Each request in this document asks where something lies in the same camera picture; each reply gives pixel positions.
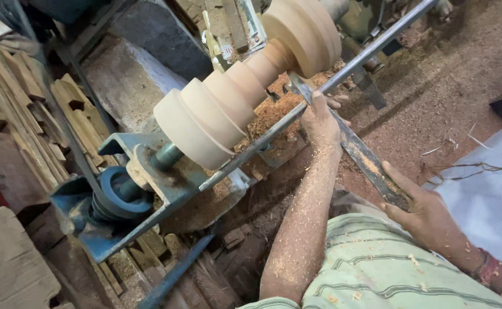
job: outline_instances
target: stacked wood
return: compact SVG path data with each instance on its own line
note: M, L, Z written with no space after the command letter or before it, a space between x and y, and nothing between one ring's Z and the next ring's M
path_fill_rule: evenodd
M0 130L12 135L40 185L51 192L69 178L64 163L70 145L46 102L43 73L41 63L27 53L0 49ZM51 90L93 171L117 165L111 156L98 155L109 131L71 76L55 81Z
M41 186L49 192L68 179L69 174L53 154L42 127L28 109L33 102L16 78L17 74L24 79L31 76L21 74L20 70L14 74L8 63L13 68L15 65L20 68L19 63L8 60L6 56L0 52L0 111L5 115L7 129L13 135L23 158Z
M51 91L74 130L77 142L91 168L98 172L98 167L117 165L111 156L98 155L97 148L109 137L109 132L95 106L72 77L65 74L62 79L56 80L51 85Z

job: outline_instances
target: wooden workpiece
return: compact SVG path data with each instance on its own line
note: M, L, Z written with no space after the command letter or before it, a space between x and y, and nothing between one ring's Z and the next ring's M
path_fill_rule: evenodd
M264 49L225 74L171 90L154 107L167 137L206 169L218 169L234 155L231 149L245 137L253 110L279 74L292 69L311 78L340 57L337 29L317 1L274 0L262 19L270 39Z

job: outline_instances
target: dirt floor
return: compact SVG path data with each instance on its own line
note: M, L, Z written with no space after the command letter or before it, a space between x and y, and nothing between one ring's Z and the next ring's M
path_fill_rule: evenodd
M356 90L350 93L353 102L340 114L352 122L353 130L380 159L392 162L410 179L424 184L433 176L432 171L453 164L478 146L467 137L474 124L471 134L479 141L502 128L502 120L489 108L489 103L502 94L502 0L468 0L456 7L448 23L424 18L400 39L413 45L385 60L384 70L373 77L387 106L374 109ZM313 80L321 83L328 77L323 74ZM439 150L422 155L441 144ZM249 223L254 228L253 237L240 246L246 254L235 249L218 259L236 291L246 294L241 295L246 301L257 296L268 248L310 154L309 147L304 148L249 190L224 218L227 227ZM346 154L339 165L338 181L373 203L381 201ZM247 262L240 263L238 256ZM251 257L255 263L250 266Z

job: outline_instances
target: wood lathe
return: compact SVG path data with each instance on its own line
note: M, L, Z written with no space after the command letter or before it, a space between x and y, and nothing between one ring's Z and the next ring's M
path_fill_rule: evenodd
M278 75L294 70L305 78L329 69L341 44L332 17L345 13L346 1L274 0L263 16L266 47L237 61L225 74L194 78L182 91L171 90L154 108L159 126L186 156L209 170L230 159L230 149Z
M319 90L324 94L333 90L437 1L423 0ZM166 219L186 230L204 229L217 221L253 184L239 167L306 109L305 101L298 104L232 158L231 148L246 136L245 128L256 116L254 109L267 97L265 89L286 70L292 71L291 76L310 78L332 66L341 54L332 20L347 7L345 1L337 0L273 0L263 16L270 40L262 51L235 63L224 74L214 72L203 82L194 79L183 90L168 93L154 108L161 130L115 133L107 138L98 154L126 154L126 168L110 168L98 179L79 177L57 188L51 200L71 222L68 232L102 262ZM366 153L366 146L360 150ZM211 174L204 168L218 171ZM374 184L385 182L382 174L364 173ZM99 182L99 189L93 181ZM228 184L229 194L221 200L210 199L222 183ZM154 209L151 192L160 200Z

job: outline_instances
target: wood shavings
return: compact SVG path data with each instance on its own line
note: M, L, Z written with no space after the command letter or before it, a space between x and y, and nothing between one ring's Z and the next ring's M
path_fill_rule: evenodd
M337 298L334 298L333 295L331 295L331 294L329 294L328 298L329 298L329 301L332 302L333 304L336 304L337 302L339 302L339 300Z
M411 262L412 262L413 264L415 264L416 266L419 266L419 262L417 262L417 260L416 260L416 259L415 259L415 257L413 256L413 254L410 254L408 257L409 257L409 258L411 258Z
M438 150L438 149L440 149L443 145L445 145L445 143L447 143L447 142L450 142L450 143L452 143L452 144L454 145L453 150L457 150L457 148L459 148L459 144L458 144L458 143L456 143L456 142L453 140L453 138L451 138L451 137L447 138L447 135L449 134L449 132L450 132L451 130L453 130L453 128L449 128L449 130L445 133L444 138L443 138L443 142L441 143L441 145L439 145L437 148L434 148L434 149L433 149L433 150L431 150L431 151L426 151L425 153L422 153L422 154L421 154L421 156L425 156L425 155L427 155L427 154L429 154L429 153L433 153L434 151L437 151L437 150Z
M354 291L354 293L352 294L352 299L354 300L360 300L362 297L362 293L358 292L358 291Z

